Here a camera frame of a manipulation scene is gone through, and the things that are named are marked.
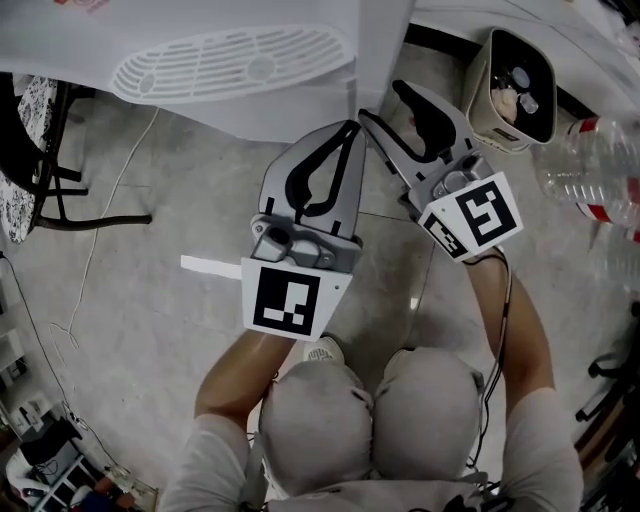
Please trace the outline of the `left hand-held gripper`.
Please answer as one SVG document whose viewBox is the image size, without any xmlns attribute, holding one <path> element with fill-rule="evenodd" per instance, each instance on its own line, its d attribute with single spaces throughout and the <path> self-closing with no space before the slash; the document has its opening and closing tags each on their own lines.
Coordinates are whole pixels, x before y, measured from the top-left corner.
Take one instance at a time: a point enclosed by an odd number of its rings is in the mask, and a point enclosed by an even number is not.
<svg viewBox="0 0 640 512">
<path fill-rule="evenodd" d="M 360 125 L 344 120 L 306 134 L 267 168 L 259 199 L 263 214 L 251 223 L 255 245 L 241 260 L 247 329 L 309 342 L 322 336 L 361 255 L 361 239 L 352 236 L 365 149 Z M 309 179 L 334 152 L 328 197 L 314 202 Z"/>
</svg>

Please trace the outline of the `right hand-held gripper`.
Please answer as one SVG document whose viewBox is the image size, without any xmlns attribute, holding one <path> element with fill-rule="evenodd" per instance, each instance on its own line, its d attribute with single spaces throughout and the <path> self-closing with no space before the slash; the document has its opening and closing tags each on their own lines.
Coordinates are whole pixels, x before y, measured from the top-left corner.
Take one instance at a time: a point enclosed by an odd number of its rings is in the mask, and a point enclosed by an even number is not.
<svg viewBox="0 0 640 512">
<path fill-rule="evenodd" d="M 360 109 L 358 119 L 381 158 L 409 186 L 403 201 L 417 224 L 455 262 L 475 257 L 522 231 L 505 174 L 494 171 L 475 150 L 462 112 L 417 84 L 394 80 L 392 89 L 411 111 L 423 143 L 421 152 L 378 115 Z M 453 162 L 439 166 L 440 159 Z"/>
</svg>

